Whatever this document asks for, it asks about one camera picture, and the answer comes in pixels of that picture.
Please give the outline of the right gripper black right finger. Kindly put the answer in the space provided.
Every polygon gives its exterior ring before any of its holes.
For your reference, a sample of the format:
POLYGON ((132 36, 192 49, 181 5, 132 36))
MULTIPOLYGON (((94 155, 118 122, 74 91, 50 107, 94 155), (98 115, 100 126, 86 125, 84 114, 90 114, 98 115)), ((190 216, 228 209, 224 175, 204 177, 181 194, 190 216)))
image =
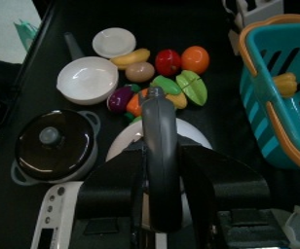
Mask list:
POLYGON ((180 173, 194 226, 207 229, 229 217, 233 227, 265 226, 271 190, 261 174, 240 160, 178 138, 180 173))

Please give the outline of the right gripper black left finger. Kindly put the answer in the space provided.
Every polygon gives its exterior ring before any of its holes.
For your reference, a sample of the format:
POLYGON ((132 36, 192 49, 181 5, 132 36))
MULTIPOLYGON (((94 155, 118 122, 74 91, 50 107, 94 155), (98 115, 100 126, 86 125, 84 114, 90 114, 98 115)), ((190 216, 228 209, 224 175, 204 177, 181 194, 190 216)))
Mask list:
POLYGON ((128 217, 141 223, 145 152, 142 142, 132 143, 90 173, 77 196, 80 219, 128 217))

